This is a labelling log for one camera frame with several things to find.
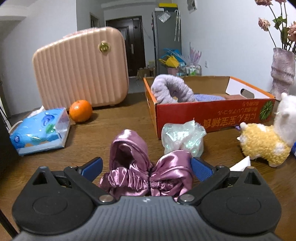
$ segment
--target red cardboard box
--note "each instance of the red cardboard box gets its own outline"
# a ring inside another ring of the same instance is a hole
[[[145,95],[158,139],[161,139],[161,130],[166,123],[183,124],[195,119],[211,132],[243,121],[262,123],[271,117],[275,97],[247,82],[225,76],[183,79],[194,93],[219,95],[226,100],[159,104],[150,89],[154,78],[144,78]]]

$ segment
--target dried rose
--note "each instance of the dried rose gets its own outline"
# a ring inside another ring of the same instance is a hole
[[[282,2],[286,2],[287,0],[275,0],[276,2],[278,2],[279,4],[281,4]]]
[[[296,22],[295,21],[289,27],[289,30],[288,30],[288,39],[291,40],[291,41],[295,41],[296,42]]]
[[[271,0],[255,0],[257,5],[269,6],[272,5]]]
[[[259,18],[258,25],[264,31],[268,31],[268,28],[270,27],[270,23],[266,19],[264,19],[264,18]]]

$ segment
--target blue gripper pad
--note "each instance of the blue gripper pad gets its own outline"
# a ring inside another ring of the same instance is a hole
[[[198,157],[191,159],[191,168],[197,179],[203,182],[208,177],[214,174],[216,168]]]
[[[291,149],[291,153],[293,154],[293,156],[296,158],[296,142],[293,145],[292,149]]]
[[[103,160],[100,157],[95,157],[88,163],[78,168],[78,172],[87,180],[93,181],[103,170]]]

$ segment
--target door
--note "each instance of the door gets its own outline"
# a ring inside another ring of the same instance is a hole
[[[90,14],[91,17],[91,28],[99,28],[100,27],[100,21],[98,18],[96,18],[94,15]]]
[[[136,76],[146,66],[142,17],[120,18],[106,21],[106,25],[118,29],[125,40],[128,76]]]

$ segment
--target purple satin scrunchie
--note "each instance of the purple satin scrunchie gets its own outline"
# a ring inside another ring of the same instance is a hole
[[[192,156],[183,150],[159,159],[155,167],[148,158],[146,142],[132,130],[124,130],[110,149],[110,172],[104,174],[99,187],[115,198],[120,196],[173,196],[175,200],[192,188]]]

